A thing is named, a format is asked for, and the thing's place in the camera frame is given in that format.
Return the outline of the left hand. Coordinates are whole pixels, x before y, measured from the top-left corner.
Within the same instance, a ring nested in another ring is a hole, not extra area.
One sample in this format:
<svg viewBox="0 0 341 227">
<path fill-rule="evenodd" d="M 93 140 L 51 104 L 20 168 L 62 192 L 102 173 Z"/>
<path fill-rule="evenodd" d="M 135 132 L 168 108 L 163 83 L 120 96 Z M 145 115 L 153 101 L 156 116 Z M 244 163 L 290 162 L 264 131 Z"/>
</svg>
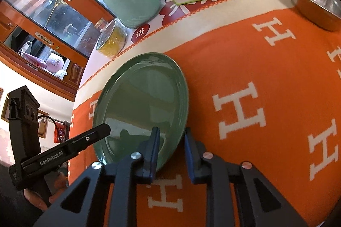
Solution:
<svg viewBox="0 0 341 227">
<path fill-rule="evenodd" d="M 46 211 L 68 188 L 66 177 L 62 172 L 49 173 L 47 180 L 53 184 L 53 194 L 45 179 L 38 180 L 30 188 L 23 190 L 24 196 L 29 203 L 42 211 Z"/>
</svg>

